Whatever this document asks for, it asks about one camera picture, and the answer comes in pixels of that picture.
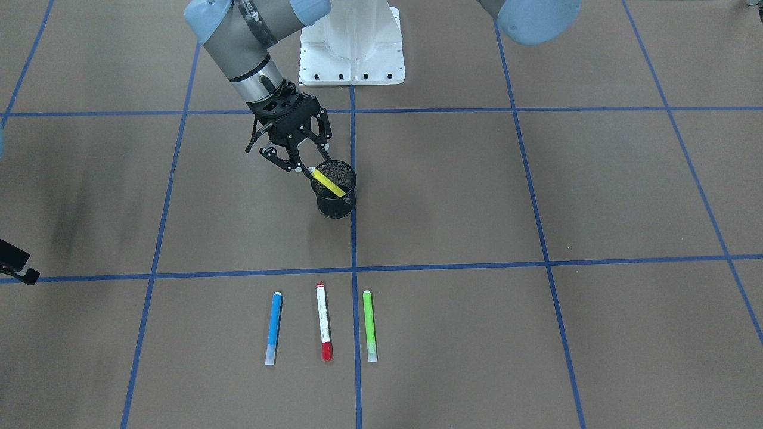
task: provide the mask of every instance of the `red marker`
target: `red marker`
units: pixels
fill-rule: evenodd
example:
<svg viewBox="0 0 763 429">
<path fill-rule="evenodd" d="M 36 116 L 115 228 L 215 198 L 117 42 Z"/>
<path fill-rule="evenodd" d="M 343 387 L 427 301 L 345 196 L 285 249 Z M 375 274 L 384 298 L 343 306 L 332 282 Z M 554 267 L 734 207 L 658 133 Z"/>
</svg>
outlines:
<svg viewBox="0 0 763 429">
<path fill-rule="evenodd" d="M 326 287 L 323 283 L 315 286 L 315 295 L 318 298 L 318 324 L 320 325 L 321 357 L 323 360 L 331 360 L 331 336 L 329 335 L 329 313 L 326 309 Z"/>
</svg>

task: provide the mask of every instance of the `black bracket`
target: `black bracket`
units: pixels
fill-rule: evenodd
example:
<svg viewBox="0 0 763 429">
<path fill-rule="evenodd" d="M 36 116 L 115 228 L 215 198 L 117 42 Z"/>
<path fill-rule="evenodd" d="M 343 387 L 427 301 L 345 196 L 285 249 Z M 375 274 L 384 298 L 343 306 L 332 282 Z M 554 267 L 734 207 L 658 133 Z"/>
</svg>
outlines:
<svg viewBox="0 0 763 429">
<path fill-rule="evenodd" d="M 33 285 L 40 278 L 40 273 L 26 268 L 29 253 L 18 247 L 0 240 L 0 274 L 7 274 L 16 280 Z"/>
</svg>

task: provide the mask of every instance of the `marker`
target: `marker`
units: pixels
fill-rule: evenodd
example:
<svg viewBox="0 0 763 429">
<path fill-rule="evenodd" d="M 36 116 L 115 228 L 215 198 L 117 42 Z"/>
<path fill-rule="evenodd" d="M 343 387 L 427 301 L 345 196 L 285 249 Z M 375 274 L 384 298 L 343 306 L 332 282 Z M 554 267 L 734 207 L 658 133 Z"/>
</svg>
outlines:
<svg viewBox="0 0 763 429">
<path fill-rule="evenodd" d="M 326 309 L 326 286 L 318 283 L 315 286 L 315 295 L 318 298 L 318 324 L 320 325 L 320 355 L 323 360 L 331 360 L 331 336 L 329 335 L 329 313 Z"/>
<path fill-rule="evenodd" d="M 309 169 L 307 169 L 307 171 L 309 171 L 310 174 L 313 175 L 313 177 L 318 182 L 320 182 L 321 185 L 326 186 L 326 188 L 330 190 L 331 192 L 333 192 L 333 194 L 336 195 L 337 197 L 343 197 L 344 195 L 347 195 L 347 192 L 344 192 L 342 188 L 336 185 L 336 183 L 331 182 L 331 179 L 329 179 L 323 173 L 321 173 L 319 169 L 315 167 L 310 167 Z"/>
<path fill-rule="evenodd" d="M 369 363 L 374 363 L 376 362 L 376 329 L 371 291 L 363 291 L 363 314 L 365 315 L 365 345 L 369 350 Z"/>
<path fill-rule="evenodd" d="M 265 364 L 275 365 L 275 347 L 278 345 L 278 324 L 281 321 L 281 292 L 273 294 L 270 308 L 270 330 L 268 331 L 268 350 L 265 352 Z"/>
</svg>

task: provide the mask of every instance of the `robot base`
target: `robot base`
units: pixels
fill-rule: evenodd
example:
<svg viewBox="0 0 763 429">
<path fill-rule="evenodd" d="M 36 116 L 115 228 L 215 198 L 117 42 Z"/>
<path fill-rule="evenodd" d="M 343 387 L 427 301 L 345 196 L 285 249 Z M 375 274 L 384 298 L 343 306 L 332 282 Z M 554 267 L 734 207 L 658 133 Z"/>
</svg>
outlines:
<svg viewBox="0 0 763 429">
<path fill-rule="evenodd" d="M 300 83 L 402 83 L 405 62 L 400 11 L 385 0 L 335 0 L 334 4 L 328 16 L 302 30 Z"/>
</svg>

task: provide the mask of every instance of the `black mesh pen holder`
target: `black mesh pen holder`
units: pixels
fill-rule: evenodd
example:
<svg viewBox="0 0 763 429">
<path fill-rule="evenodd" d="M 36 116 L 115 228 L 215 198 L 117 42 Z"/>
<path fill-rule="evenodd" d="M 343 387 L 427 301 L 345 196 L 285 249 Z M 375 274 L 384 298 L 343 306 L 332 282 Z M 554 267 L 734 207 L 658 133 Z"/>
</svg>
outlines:
<svg viewBox="0 0 763 429">
<path fill-rule="evenodd" d="M 311 177 L 310 186 L 315 192 L 318 210 L 332 219 L 341 219 L 349 215 L 355 208 L 357 177 L 353 168 L 339 160 L 326 161 L 315 168 L 345 192 L 344 196 L 339 197 L 323 183 Z"/>
</svg>

